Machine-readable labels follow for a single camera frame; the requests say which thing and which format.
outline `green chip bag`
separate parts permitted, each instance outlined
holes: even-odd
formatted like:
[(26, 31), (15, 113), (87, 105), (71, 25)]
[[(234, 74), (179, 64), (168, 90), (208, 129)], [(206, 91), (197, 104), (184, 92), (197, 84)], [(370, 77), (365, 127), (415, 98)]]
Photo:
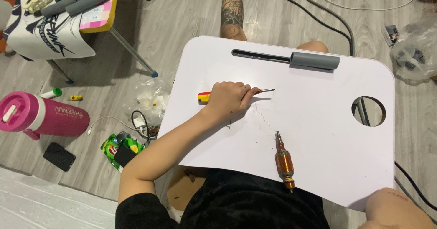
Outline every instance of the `green chip bag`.
[(100, 149), (102, 150), (102, 153), (106, 155), (112, 166), (114, 166), (119, 172), (122, 172), (123, 167), (114, 160), (114, 155), (117, 153), (118, 147), (120, 146), (119, 141), (136, 154), (144, 150), (145, 146), (138, 143), (126, 132), (121, 132), (118, 135), (111, 134), (111, 136), (108, 137), (108, 139), (101, 145)]

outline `tattooed leg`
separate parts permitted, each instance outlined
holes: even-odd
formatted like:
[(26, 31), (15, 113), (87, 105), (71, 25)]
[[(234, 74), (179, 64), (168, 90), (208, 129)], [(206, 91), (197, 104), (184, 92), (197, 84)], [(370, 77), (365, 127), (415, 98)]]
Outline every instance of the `tattooed leg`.
[(243, 0), (223, 0), (220, 37), (247, 41), (243, 32)]

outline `yellow table edge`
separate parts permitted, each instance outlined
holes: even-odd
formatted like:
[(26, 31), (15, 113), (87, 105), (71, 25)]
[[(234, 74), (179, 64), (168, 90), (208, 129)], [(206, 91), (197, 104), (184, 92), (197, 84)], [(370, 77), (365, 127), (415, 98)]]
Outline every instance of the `yellow table edge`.
[(116, 6), (117, 6), (117, 0), (112, 0), (111, 11), (109, 12), (108, 21), (106, 22), (105, 25), (100, 27), (94, 27), (94, 28), (86, 28), (79, 31), (81, 33), (98, 33), (98, 32), (108, 31), (114, 24)]

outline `laminate floor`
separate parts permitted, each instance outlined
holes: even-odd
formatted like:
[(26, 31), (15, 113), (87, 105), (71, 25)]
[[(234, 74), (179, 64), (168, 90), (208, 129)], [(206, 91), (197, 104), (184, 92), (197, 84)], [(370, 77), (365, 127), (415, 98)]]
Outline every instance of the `laminate floor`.
[[(295, 0), (329, 25), (346, 32), (331, 15), (304, 0)], [(356, 56), (376, 59), (393, 68), (390, 48), (381, 28), (398, 27), (423, 15), (429, 1), (414, 1), (395, 10), (376, 12), (348, 10), (315, 0), (341, 15), (355, 35)], [(332, 0), (356, 8), (388, 8), (408, 0)], [(249, 41), (285, 47), (297, 47), (311, 41), (323, 41), (331, 53), (348, 55), (347, 40), (318, 24), (303, 10), (285, 0), (243, 0), (244, 27)], [(160, 77), (170, 83), (178, 67), (183, 47), (199, 35), (219, 36), (221, 0), (145, 0), (120, 1), (117, 4), (115, 28), (152, 65)], [(63, 89), (56, 100), (66, 102), (66, 96), (84, 95), (81, 102), (69, 102), (87, 110), (91, 123), (102, 116), (119, 117), (128, 122), (123, 102), (133, 84), (149, 77), (139, 63), (108, 33), (85, 36), (96, 56), (85, 59), (64, 59), (58, 63), (75, 81), (67, 86), (45, 61), (28, 62), (20, 56), (0, 56), (0, 97), (14, 90), (39, 94), (53, 87)], [(396, 160), (406, 169), (422, 192), (437, 204), (437, 86), (431, 81), (413, 83), (396, 78)], [(117, 199), (119, 173), (101, 153), (101, 143), (112, 133), (126, 128), (113, 119), (100, 120), (91, 135), (80, 137), (42, 136), (38, 142), (23, 133), (0, 132), (0, 164), (47, 181), (79, 189), (97, 196)], [(42, 158), (50, 142), (57, 142), (76, 155), (67, 173)], [(157, 182), (157, 193), (165, 203), (170, 175)], [(397, 176), (419, 204), (434, 218), (431, 211), (413, 191), (407, 179)], [(333, 229), (357, 228), (365, 216), (337, 204), (325, 201), (325, 212)]]

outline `pink thermal bottle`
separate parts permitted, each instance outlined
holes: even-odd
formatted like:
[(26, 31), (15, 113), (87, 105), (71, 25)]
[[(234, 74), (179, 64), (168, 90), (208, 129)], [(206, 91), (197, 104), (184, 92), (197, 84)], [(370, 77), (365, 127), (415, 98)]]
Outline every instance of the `pink thermal bottle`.
[(23, 131), (33, 140), (40, 134), (80, 136), (89, 123), (83, 109), (27, 92), (12, 92), (0, 101), (0, 130)]

